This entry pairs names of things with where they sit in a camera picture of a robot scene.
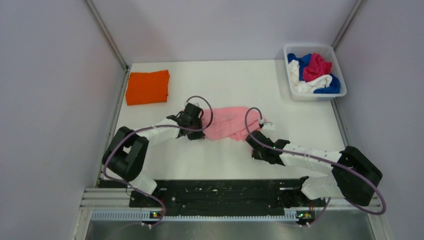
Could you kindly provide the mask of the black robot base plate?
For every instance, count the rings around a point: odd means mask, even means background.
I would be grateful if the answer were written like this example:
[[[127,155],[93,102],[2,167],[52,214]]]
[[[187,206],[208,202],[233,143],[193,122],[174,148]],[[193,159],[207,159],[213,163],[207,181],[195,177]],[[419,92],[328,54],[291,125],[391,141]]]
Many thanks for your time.
[[[133,191],[131,208],[160,208],[165,216],[260,217],[282,216],[285,209],[323,207],[300,190],[302,180],[157,180],[153,197]]]

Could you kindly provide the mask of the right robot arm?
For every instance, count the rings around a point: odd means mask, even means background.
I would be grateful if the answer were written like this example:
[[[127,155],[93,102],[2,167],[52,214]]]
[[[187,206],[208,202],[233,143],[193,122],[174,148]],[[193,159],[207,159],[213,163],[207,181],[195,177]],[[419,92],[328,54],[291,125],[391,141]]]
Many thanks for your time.
[[[319,198],[336,198],[367,207],[383,178],[382,172],[353,146],[341,151],[308,148],[284,139],[272,141],[258,130],[245,141],[252,147],[253,159],[322,174],[301,177],[300,186],[293,192],[293,200],[299,206]]]

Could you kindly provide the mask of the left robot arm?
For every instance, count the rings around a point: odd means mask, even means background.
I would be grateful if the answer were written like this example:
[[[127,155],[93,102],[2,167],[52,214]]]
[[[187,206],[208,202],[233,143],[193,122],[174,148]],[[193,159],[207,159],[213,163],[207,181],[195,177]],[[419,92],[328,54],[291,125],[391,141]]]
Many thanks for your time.
[[[180,137],[204,139],[203,114],[199,106],[187,103],[178,114],[169,115],[141,131],[120,127],[102,158],[106,172],[116,174],[128,186],[141,190],[141,200],[147,206],[156,206],[161,198],[156,190],[157,183],[143,172],[148,147]]]

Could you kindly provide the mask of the pink t shirt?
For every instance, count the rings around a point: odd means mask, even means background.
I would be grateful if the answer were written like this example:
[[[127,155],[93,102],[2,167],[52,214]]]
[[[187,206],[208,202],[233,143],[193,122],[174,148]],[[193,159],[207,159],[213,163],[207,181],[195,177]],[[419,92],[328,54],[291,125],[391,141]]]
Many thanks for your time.
[[[232,106],[223,108],[204,108],[200,113],[202,125],[211,125],[203,132],[205,138],[210,141],[219,141],[229,138],[234,141],[245,141],[248,131],[260,129],[260,124],[266,122],[258,111],[245,106]]]

